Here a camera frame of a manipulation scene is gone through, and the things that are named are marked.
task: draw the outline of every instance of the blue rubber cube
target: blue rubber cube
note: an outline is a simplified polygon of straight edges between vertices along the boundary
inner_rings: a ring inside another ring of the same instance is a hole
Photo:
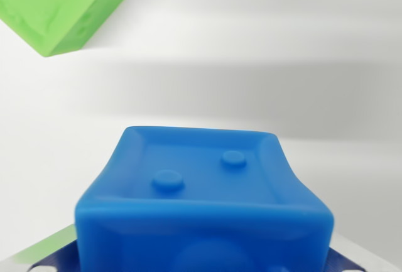
[[[132,127],[78,202],[83,272],[321,272],[334,218],[275,135]]]

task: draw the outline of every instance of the green rubber cube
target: green rubber cube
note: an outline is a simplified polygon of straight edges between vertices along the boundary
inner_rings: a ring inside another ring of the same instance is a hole
[[[41,55],[81,49],[122,0],[0,0],[0,18]]]

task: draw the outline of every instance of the white background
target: white background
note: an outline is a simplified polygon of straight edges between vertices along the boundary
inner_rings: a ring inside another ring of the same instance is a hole
[[[276,133],[336,230],[402,267],[402,0],[125,0],[42,58],[0,23],[0,259],[73,222],[135,125]]]

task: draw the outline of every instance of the green cube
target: green cube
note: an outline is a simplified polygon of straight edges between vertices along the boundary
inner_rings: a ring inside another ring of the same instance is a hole
[[[81,49],[122,0],[0,0],[0,18],[41,55]]]

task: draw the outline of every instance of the blue cube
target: blue cube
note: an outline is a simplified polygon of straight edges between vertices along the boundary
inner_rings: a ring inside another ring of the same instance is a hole
[[[132,127],[78,202],[83,272],[321,272],[334,218],[277,137]]]

